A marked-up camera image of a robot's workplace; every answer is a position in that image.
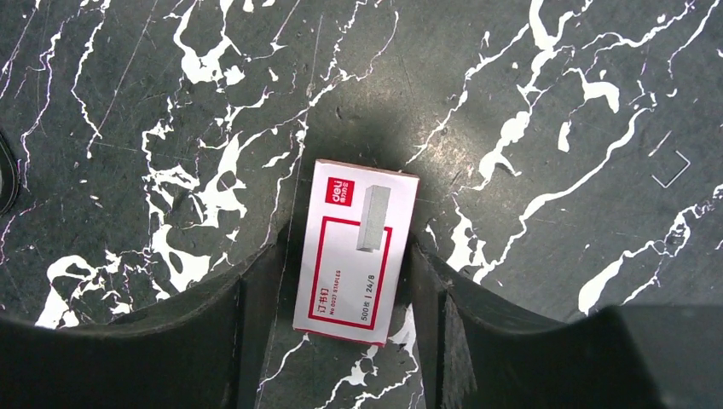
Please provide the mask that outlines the black stapler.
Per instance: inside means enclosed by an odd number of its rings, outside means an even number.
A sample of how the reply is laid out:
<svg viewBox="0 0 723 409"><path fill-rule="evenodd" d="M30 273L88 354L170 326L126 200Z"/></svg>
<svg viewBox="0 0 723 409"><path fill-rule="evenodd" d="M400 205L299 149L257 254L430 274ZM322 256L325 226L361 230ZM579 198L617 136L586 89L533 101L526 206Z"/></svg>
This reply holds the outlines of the black stapler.
<svg viewBox="0 0 723 409"><path fill-rule="evenodd" d="M1 132L1 214L12 208L18 196L20 177L15 155Z"/></svg>

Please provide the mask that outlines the red white staple box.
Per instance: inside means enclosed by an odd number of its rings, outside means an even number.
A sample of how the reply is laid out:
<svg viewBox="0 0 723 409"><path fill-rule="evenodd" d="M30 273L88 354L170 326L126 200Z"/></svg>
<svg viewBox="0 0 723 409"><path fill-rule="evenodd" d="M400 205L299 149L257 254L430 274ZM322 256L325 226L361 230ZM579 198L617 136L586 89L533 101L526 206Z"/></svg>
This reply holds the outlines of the red white staple box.
<svg viewBox="0 0 723 409"><path fill-rule="evenodd" d="M419 178L315 161L292 326L385 344Z"/></svg>

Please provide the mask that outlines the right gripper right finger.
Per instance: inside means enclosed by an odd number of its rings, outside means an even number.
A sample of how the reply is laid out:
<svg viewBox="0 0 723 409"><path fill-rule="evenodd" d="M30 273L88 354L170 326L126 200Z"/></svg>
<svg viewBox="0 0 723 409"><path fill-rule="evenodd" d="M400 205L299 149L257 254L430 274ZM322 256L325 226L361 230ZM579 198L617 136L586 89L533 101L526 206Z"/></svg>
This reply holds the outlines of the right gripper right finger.
<svg viewBox="0 0 723 409"><path fill-rule="evenodd" d="M613 306L566 324L461 276L414 238L408 274L429 408L722 405L719 306Z"/></svg>

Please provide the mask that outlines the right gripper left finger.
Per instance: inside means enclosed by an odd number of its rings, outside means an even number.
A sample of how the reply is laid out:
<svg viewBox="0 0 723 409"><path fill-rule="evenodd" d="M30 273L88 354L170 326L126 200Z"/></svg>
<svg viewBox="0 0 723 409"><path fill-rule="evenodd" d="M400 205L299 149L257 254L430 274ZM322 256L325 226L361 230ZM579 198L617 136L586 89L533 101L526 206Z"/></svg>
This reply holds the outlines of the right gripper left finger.
<svg viewBox="0 0 723 409"><path fill-rule="evenodd" d="M105 325L51 330L2 319L2 407L253 408L288 234Z"/></svg>

